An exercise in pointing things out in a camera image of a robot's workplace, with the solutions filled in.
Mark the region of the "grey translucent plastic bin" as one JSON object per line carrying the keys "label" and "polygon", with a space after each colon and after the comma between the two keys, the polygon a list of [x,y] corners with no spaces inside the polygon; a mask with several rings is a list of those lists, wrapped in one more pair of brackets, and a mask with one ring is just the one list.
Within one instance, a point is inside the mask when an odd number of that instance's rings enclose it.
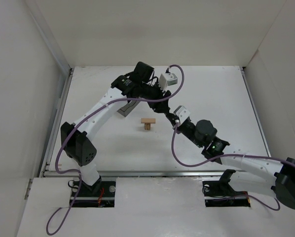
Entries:
{"label": "grey translucent plastic bin", "polygon": [[125,106],[121,107],[117,112],[120,115],[127,117],[139,103],[139,101],[130,101]]}

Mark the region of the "striped brown wood block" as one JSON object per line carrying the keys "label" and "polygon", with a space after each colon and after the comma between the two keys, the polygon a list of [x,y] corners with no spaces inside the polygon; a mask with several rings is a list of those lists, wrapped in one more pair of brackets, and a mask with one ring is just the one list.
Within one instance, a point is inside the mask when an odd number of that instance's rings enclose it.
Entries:
{"label": "striped brown wood block", "polygon": [[148,131],[151,130],[151,124],[150,123],[145,123],[145,130],[148,130]]}

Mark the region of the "light wood rectangular block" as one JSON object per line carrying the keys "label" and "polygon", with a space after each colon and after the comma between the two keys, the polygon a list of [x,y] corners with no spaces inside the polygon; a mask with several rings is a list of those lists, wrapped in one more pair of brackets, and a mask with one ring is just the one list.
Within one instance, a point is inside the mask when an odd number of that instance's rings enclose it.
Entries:
{"label": "light wood rectangular block", "polygon": [[155,124],[156,119],[155,118],[141,118],[141,123],[144,124]]}

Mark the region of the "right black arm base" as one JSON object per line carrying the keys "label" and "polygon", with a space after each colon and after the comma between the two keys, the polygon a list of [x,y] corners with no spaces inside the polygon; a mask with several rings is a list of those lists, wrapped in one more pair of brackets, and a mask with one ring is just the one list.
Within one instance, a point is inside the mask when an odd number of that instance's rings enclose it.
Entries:
{"label": "right black arm base", "polygon": [[202,182],[202,193],[206,207],[251,207],[247,191],[235,191],[229,184],[231,176],[236,173],[227,169],[219,180]]}

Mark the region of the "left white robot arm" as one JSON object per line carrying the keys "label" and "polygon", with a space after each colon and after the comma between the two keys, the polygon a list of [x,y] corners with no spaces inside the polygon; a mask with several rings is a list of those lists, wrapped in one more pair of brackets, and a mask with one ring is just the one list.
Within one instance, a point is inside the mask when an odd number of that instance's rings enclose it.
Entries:
{"label": "left white robot arm", "polygon": [[92,141],[113,114],[132,102],[147,102],[154,111],[161,113],[168,110],[168,100],[172,95],[165,89],[169,73],[152,82],[153,73],[152,66],[138,62],[132,72],[117,77],[100,101],[83,117],[74,123],[61,125],[60,151],[76,162],[81,184],[91,193],[99,190],[102,181],[95,163],[97,149]]}

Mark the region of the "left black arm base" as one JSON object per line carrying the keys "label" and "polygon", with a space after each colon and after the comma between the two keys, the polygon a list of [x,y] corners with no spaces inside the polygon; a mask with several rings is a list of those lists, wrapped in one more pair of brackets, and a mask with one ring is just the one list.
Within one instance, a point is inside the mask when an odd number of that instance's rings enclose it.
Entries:
{"label": "left black arm base", "polygon": [[116,178],[104,177],[94,192],[82,183],[72,207],[112,208],[115,205]]}

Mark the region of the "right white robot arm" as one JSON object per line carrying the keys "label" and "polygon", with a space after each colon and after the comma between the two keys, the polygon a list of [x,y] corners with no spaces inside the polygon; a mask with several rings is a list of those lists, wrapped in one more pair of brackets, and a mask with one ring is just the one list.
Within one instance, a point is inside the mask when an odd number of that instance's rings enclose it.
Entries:
{"label": "right white robot arm", "polygon": [[173,138],[182,134],[202,149],[203,162],[186,164],[175,153],[175,142],[171,142],[171,151],[177,163],[184,167],[199,167],[209,162],[226,165],[218,181],[205,184],[210,187],[208,195],[219,200],[245,195],[246,192],[263,194],[275,198],[284,206],[295,210],[295,159],[271,158],[245,154],[225,154],[229,143],[216,136],[217,129],[209,120],[200,120],[193,124],[188,116],[167,113],[166,118],[173,126]]}

